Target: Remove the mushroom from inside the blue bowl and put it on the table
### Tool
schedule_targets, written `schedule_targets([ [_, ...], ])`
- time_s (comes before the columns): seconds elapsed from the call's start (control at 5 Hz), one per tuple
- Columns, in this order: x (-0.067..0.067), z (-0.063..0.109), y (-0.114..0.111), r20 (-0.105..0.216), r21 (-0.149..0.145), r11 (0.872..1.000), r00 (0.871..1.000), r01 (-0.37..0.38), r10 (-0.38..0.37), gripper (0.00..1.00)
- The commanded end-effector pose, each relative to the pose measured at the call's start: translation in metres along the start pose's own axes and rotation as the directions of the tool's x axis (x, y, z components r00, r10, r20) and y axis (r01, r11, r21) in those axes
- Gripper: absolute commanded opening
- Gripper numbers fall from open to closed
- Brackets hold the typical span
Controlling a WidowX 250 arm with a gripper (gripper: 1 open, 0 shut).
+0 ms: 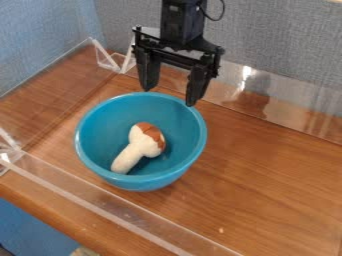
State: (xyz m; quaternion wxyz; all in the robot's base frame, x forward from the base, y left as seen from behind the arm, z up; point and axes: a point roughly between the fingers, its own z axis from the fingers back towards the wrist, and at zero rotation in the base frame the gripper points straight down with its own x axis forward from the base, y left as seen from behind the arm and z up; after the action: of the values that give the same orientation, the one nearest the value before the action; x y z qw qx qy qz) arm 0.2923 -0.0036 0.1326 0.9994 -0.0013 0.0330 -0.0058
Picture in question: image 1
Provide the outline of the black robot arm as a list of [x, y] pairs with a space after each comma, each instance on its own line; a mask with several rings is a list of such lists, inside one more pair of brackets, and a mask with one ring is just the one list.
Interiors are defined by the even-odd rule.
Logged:
[[204, 19], [219, 21], [207, 12], [207, 0], [161, 0], [160, 27], [132, 28], [135, 43], [132, 53], [140, 86], [144, 91], [156, 87], [163, 63], [189, 71], [185, 88], [185, 105], [203, 98], [212, 78], [217, 77], [224, 49], [203, 37]]

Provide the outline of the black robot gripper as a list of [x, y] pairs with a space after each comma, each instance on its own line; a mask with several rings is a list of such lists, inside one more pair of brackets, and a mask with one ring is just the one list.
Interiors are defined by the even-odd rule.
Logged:
[[149, 91], [157, 85], [163, 63], [191, 70], [185, 105], [193, 106], [204, 96], [211, 78], [217, 76], [224, 49], [208, 42], [201, 35], [185, 44], [180, 44], [161, 39], [159, 28], [135, 26], [132, 32], [135, 34], [132, 53], [136, 57], [143, 90]]

